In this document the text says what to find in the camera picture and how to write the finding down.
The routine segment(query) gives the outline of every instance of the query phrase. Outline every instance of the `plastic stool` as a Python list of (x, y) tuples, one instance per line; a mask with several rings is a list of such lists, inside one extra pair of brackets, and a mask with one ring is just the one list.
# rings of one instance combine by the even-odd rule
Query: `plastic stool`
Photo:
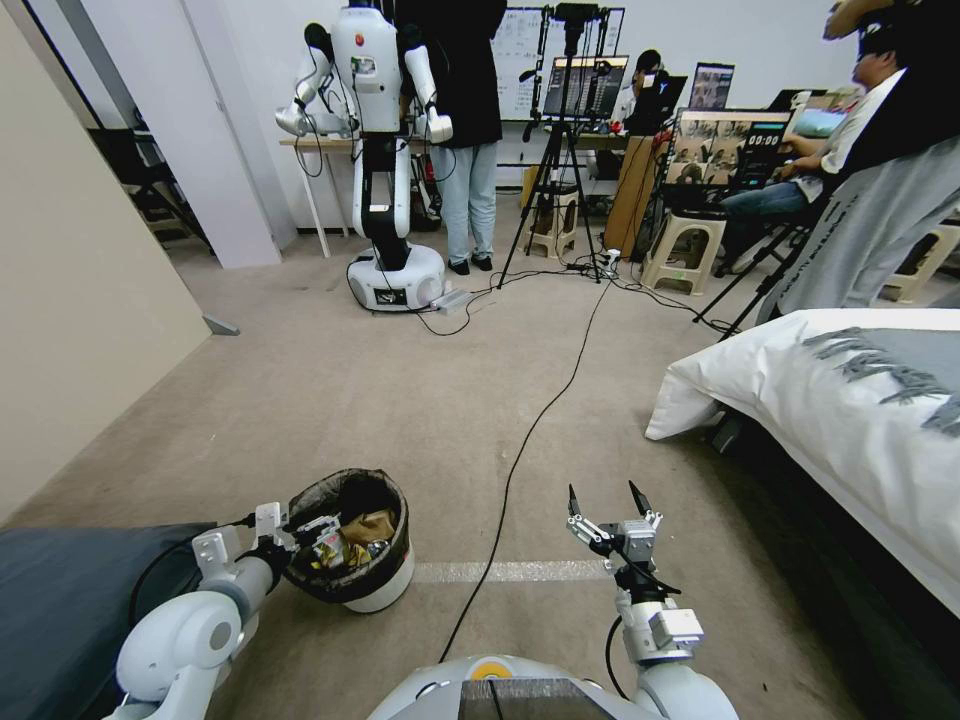
[[(691, 295), (703, 295), (726, 226), (723, 213), (670, 211), (660, 237), (647, 251), (640, 282), (649, 288), (656, 288), (661, 280), (685, 282)], [(706, 241), (696, 242), (702, 235)]]
[(533, 236), (529, 245), (543, 247), (548, 258), (557, 259), (577, 239), (577, 191), (561, 190), (555, 198), (541, 195), (534, 205)]
[(916, 270), (910, 275), (901, 274), (900, 270), (905, 269), (901, 265), (898, 271), (884, 283), (885, 296), (898, 303), (912, 303), (920, 292), (920, 288), (927, 284), (927, 280), (933, 277), (937, 268), (960, 244), (960, 221), (949, 220), (937, 225), (924, 240), (931, 236), (936, 240), (923, 257), (915, 261)]

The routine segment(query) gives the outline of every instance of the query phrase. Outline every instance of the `whiteboard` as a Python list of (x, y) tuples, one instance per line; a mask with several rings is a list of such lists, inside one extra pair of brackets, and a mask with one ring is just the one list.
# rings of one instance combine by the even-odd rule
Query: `whiteboard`
[[(497, 65), (497, 93), (500, 95), (501, 120), (529, 120), (530, 101), (533, 99), (533, 78), (524, 83), (519, 81), (520, 74), (532, 70), (537, 65), (537, 45), (540, 42), (540, 16), (543, 8), (522, 7), (507, 8), (500, 28), (493, 38), (493, 59)], [(623, 25), (623, 8), (611, 8), (607, 22), (607, 37), (603, 44), (604, 55), (616, 55), (620, 40), (620, 27)], [(599, 23), (587, 24), (580, 37), (577, 55), (592, 56), (597, 46)], [(540, 106), (547, 96), (547, 81), (553, 67), (553, 59), (563, 56), (563, 23), (550, 21), (547, 30), (546, 50), (543, 54), (544, 82), (540, 86)]]

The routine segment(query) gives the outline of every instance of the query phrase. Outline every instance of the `robotic hand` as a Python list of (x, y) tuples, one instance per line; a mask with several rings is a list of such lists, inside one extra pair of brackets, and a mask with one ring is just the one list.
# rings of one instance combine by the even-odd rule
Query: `robotic hand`
[(253, 547), (244, 552), (236, 526), (192, 541), (202, 574), (199, 589), (147, 614), (124, 642), (117, 681), (127, 697), (105, 720), (201, 720), (230, 661), (259, 626), (259, 609), (301, 547), (316, 547), (334, 518), (287, 529), (286, 505), (253, 513)]
[[(693, 610), (678, 607), (669, 597), (680, 591), (654, 576), (653, 545), (663, 515), (653, 511), (636, 485), (629, 485), (639, 520), (591, 522), (580, 512), (571, 485), (567, 527), (604, 558), (604, 567), (616, 581), (623, 642), (638, 675), (633, 702), (671, 720), (736, 720), (723, 690), (678, 662), (693, 658), (693, 649), (703, 640), (703, 628)], [(609, 559), (614, 553), (622, 564)]]

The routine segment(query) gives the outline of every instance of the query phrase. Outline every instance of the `floor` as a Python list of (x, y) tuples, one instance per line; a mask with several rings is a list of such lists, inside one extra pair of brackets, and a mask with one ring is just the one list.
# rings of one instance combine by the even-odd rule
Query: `floor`
[[(498, 263), (517, 218), (517, 198), (502, 196)], [(413, 239), (442, 250), (442, 235)], [(364, 243), (333, 236), (331, 246), (336, 257), (324, 260), (308, 236), (280, 266), (231, 271), (191, 242), (173, 247), (199, 304), (242, 334), (208, 340), (12, 524), (226, 520), (360, 466), (383, 468), (403, 488), (418, 562), (485, 560), (510, 465), (567, 381), (603, 287), (553, 275), (515, 282), (476, 301), (463, 332), (441, 338), (414, 317), (360, 309), (344, 267)], [(513, 265), (555, 267), (522, 255)], [(735, 316), (754, 276), (719, 317)], [(474, 271), (457, 285), (478, 289), (488, 277)], [(947, 289), (937, 283), (931, 297)], [(713, 281), (704, 298), (673, 296), (702, 306), (720, 287)], [(427, 318), (438, 331), (462, 320)], [(862, 717), (828, 639), (811, 628), (778, 565), (777, 514), (762, 486), (696, 434), (643, 437), (666, 366), (716, 337), (681, 310), (607, 292), (576, 381), (516, 470), (498, 560), (589, 560), (565, 528), (567, 484), (591, 518), (612, 521), (635, 515), (633, 480), (665, 515), (660, 574), (683, 588), (683, 606), (706, 629), (694, 667), (740, 717)], [(358, 616), (282, 583), (208, 717), (364, 717), (415, 667), (436, 662), (471, 589), (418, 582), (386, 611)], [(451, 655), (523, 655), (609, 686), (603, 644), (614, 613), (608, 580), (491, 582)], [(619, 643), (615, 667), (632, 687)]]

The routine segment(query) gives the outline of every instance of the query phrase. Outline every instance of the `white tape line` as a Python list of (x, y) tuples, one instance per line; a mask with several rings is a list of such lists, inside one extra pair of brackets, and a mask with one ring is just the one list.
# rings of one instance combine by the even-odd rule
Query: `white tape line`
[[(475, 583), (486, 563), (417, 563), (413, 582)], [(550, 560), (541, 562), (495, 562), (486, 582), (567, 582), (605, 580), (610, 576), (600, 560)]]

